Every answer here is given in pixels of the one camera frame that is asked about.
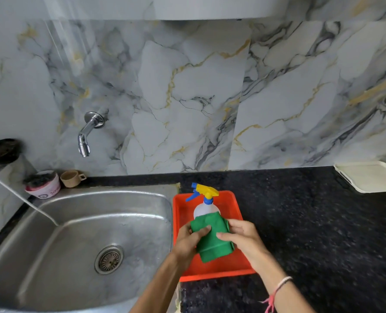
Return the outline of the person's right hand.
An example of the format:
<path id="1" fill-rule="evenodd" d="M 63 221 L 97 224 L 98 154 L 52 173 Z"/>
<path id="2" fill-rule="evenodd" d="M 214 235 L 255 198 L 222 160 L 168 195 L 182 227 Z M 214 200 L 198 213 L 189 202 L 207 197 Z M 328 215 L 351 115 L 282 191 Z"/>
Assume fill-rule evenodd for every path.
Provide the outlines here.
<path id="1" fill-rule="evenodd" d="M 260 238 L 255 225 L 249 221 L 228 219 L 229 233 L 238 235 L 234 243 L 245 255 L 252 268 L 261 274 L 267 258 L 271 255 Z"/>

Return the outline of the person's left hand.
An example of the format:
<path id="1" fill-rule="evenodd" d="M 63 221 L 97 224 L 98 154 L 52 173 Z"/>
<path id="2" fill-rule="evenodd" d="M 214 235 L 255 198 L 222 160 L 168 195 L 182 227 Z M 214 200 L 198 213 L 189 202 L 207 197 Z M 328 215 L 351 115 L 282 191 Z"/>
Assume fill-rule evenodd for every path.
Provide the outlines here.
<path id="1" fill-rule="evenodd" d="M 197 253 L 196 247 L 199 242 L 190 242 L 191 233 L 191 224 L 188 222 L 180 228 L 175 246 L 171 252 L 176 258 L 181 273 L 184 273 L 188 269 L 193 257 Z"/>

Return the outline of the green cleaning cloth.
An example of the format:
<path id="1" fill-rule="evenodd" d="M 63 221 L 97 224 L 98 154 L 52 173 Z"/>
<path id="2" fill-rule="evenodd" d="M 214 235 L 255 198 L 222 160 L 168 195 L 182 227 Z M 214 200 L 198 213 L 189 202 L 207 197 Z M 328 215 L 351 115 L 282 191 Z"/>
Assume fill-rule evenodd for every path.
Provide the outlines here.
<path id="1" fill-rule="evenodd" d="M 211 231 L 202 237 L 196 246 L 203 263 L 211 262 L 234 252 L 232 242 L 222 241 L 216 235 L 219 232 L 229 232 L 228 221 L 219 212 L 198 216 L 190 222 L 192 232 L 198 232 L 206 226 L 211 226 Z"/>

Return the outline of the white spray bottle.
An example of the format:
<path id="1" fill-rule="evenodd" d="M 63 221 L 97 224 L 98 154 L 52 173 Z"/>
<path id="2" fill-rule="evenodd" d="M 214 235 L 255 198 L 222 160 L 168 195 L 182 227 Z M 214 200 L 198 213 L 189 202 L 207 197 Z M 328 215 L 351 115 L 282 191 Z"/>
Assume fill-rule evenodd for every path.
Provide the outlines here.
<path id="1" fill-rule="evenodd" d="M 193 193 L 185 199 L 185 202 L 190 202 L 197 197 L 203 196 L 203 202 L 197 205 L 193 211 L 194 219 L 215 212 L 220 213 L 219 208 L 213 203 L 214 197 L 219 196 L 218 190 L 198 183 L 192 183 L 191 187 L 193 188 Z"/>

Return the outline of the person's left forearm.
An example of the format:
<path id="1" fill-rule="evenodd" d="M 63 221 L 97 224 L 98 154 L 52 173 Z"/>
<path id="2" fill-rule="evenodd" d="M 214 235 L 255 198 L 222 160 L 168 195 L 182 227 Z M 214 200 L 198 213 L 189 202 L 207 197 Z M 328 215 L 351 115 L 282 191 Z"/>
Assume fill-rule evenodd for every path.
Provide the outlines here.
<path id="1" fill-rule="evenodd" d="M 167 313 L 180 277 L 188 269 L 191 260 L 191 257 L 171 252 L 129 313 Z"/>

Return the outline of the person's right forearm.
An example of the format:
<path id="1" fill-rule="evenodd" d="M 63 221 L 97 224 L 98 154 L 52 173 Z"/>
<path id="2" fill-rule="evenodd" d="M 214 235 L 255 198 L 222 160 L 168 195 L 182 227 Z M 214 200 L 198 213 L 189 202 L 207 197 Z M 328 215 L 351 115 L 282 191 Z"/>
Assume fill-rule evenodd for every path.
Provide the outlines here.
<path id="1" fill-rule="evenodd" d="M 272 255 L 259 276 L 269 294 L 264 313 L 316 313 Z"/>

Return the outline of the orange plastic tray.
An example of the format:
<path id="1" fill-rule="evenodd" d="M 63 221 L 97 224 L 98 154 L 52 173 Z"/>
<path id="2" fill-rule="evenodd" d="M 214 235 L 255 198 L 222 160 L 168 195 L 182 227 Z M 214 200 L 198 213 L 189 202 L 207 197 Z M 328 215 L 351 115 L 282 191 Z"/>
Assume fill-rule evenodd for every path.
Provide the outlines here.
<path id="1" fill-rule="evenodd" d="M 173 197 L 173 244 L 176 243 L 180 227 L 193 220 L 195 207 L 203 202 L 203 196 L 199 196 L 189 202 L 185 200 L 191 194 L 176 194 Z M 242 220 L 236 197 L 231 191 L 220 191 L 214 199 L 214 204 L 219 208 L 222 217 L 226 219 Z M 255 270 L 237 248 L 233 253 L 203 263 L 199 254 L 196 254 L 189 268 L 183 273 L 180 282 L 192 282 L 206 279 L 232 277 L 238 275 L 254 274 Z"/>

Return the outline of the sink drain strainer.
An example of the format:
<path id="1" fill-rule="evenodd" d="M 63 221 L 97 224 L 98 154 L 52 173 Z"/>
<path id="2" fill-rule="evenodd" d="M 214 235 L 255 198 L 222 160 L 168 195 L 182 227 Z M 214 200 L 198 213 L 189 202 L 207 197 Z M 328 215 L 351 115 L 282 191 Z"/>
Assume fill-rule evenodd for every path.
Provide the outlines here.
<path id="1" fill-rule="evenodd" d="M 119 268 L 124 258 L 121 246 L 112 244 L 102 249 L 94 263 L 95 271 L 100 275 L 108 275 Z"/>

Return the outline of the stainless steel sink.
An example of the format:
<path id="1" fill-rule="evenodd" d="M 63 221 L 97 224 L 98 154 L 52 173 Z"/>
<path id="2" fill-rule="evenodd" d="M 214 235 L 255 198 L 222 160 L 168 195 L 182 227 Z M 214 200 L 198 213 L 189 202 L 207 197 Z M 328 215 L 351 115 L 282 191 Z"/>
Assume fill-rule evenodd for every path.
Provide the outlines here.
<path id="1" fill-rule="evenodd" d="M 0 244 L 0 313 L 127 313 L 173 245 L 178 186 L 61 190 L 30 209 Z M 99 252 L 124 258 L 100 275 Z"/>

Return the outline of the beige small cup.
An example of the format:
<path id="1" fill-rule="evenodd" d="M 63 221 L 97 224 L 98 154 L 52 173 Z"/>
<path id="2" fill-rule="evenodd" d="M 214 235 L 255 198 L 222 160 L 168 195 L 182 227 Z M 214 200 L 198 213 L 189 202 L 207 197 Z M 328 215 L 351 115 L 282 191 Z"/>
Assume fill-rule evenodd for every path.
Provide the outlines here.
<path id="1" fill-rule="evenodd" d="M 75 169 L 67 170 L 60 175 L 60 180 L 66 188 L 74 188 L 78 186 L 87 176 Z"/>

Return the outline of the cream plastic tray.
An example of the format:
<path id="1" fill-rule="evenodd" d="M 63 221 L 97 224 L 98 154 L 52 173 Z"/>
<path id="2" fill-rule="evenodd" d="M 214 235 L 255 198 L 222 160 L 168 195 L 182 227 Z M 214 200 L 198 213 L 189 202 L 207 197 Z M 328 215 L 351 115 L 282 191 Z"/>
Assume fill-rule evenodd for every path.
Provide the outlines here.
<path id="1" fill-rule="evenodd" d="M 382 161 L 338 163 L 335 170 L 358 192 L 386 192 L 386 163 Z"/>

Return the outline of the white pink tub with scrubber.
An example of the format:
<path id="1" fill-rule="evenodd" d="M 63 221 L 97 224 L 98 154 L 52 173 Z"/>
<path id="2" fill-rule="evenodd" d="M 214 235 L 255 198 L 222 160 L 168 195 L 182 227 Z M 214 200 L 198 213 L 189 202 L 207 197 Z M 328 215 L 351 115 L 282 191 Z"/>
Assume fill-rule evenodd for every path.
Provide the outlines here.
<path id="1" fill-rule="evenodd" d="M 54 170 L 45 170 L 25 177 L 25 191 L 38 199 L 49 199 L 61 188 L 60 178 Z"/>

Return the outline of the black round object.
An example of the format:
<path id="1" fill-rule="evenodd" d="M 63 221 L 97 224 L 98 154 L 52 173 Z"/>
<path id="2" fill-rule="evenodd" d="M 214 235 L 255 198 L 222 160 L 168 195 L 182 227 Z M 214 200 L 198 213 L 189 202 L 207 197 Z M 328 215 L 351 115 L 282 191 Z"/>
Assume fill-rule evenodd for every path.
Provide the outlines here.
<path id="1" fill-rule="evenodd" d="M 0 164 L 15 162 L 22 153 L 22 142 L 14 138 L 0 140 Z"/>

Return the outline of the chrome wall tap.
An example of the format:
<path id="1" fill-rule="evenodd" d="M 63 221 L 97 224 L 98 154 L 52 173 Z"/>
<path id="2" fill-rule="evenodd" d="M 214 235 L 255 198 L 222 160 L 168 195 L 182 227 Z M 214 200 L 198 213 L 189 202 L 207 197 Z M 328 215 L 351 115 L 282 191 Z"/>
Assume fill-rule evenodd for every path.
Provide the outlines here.
<path id="1" fill-rule="evenodd" d="M 106 118 L 98 112 L 89 111 L 84 115 L 85 126 L 80 130 L 77 141 L 79 147 L 79 153 L 83 158 L 90 155 L 90 147 L 87 142 L 87 137 L 93 129 L 99 129 L 104 127 Z"/>

